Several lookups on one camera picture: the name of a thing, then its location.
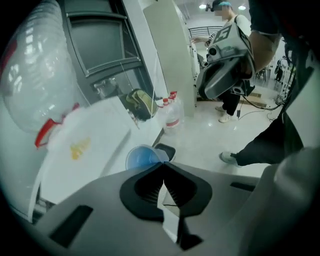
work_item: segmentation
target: ceiling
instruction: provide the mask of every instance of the ceiling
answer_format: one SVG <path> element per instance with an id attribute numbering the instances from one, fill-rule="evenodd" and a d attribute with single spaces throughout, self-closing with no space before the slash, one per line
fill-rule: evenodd
<path id="1" fill-rule="evenodd" d="M 205 11 L 205 9 L 200 9 L 200 5 L 206 5 L 207 3 L 211 3 L 209 0 L 174 0 L 175 3 L 180 8 L 181 12 L 187 19 L 192 19 L 195 16 L 197 18 L 201 16 L 213 16 L 211 11 Z M 231 3 L 233 10 L 236 14 L 242 14 L 246 16 L 250 20 L 249 15 L 249 2 L 248 0 L 227 0 Z M 239 6 L 245 6 L 245 10 L 239 10 Z"/>

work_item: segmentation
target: shoe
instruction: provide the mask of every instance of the shoe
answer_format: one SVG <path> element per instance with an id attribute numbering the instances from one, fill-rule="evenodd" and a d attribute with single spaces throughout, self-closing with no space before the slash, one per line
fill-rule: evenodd
<path id="1" fill-rule="evenodd" d="M 219 155 L 219 157 L 225 163 L 227 163 L 229 165 L 233 165 L 233 166 L 238 167 L 238 168 L 241 168 L 242 166 L 238 165 L 236 158 L 231 156 L 231 154 L 232 154 L 231 152 L 225 151 L 225 152 L 222 152 Z"/>
<path id="2" fill-rule="evenodd" d="M 220 123 L 226 123 L 226 122 L 229 122 L 230 119 L 231 119 L 231 115 L 225 113 L 223 116 L 221 116 L 221 117 L 219 118 L 219 122 L 220 122 Z"/>
<path id="3" fill-rule="evenodd" d="M 223 113 L 226 113 L 226 112 L 227 112 L 226 110 L 224 110 L 224 109 L 222 108 L 222 106 L 216 106 L 216 107 L 215 107 L 215 110 L 218 110 L 219 112 L 223 112 Z"/>

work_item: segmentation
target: yellow stain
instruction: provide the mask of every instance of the yellow stain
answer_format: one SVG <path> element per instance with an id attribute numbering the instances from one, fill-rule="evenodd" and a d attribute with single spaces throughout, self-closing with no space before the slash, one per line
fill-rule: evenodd
<path id="1" fill-rule="evenodd" d="M 71 150 L 71 158 L 73 160 L 78 160 L 79 157 L 86 151 L 90 146 L 91 140 L 90 138 L 86 138 L 84 140 L 79 141 L 76 144 L 72 144 L 70 146 Z"/>

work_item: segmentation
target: metal railing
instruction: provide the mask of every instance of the metal railing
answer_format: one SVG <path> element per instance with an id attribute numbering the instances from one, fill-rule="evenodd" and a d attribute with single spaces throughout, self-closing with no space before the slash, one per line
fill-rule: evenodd
<path id="1" fill-rule="evenodd" d="M 200 26 L 189 28 L 189 33 L 192 38 L 195 37 L 210 37 L 213 33 L 217 33 L 221 30 L 222 26 Z"/>

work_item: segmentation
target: blue headband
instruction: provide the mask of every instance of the blue headband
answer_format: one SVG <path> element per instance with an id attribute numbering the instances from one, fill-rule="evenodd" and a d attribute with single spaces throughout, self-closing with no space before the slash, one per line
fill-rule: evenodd
<path id="1" fill-rule="evenodd" d="M 229 2 L 221 2 L 221 3 L 219 3 L 219 6 L 231 6 L 231 3 L 229 3 Z"/>

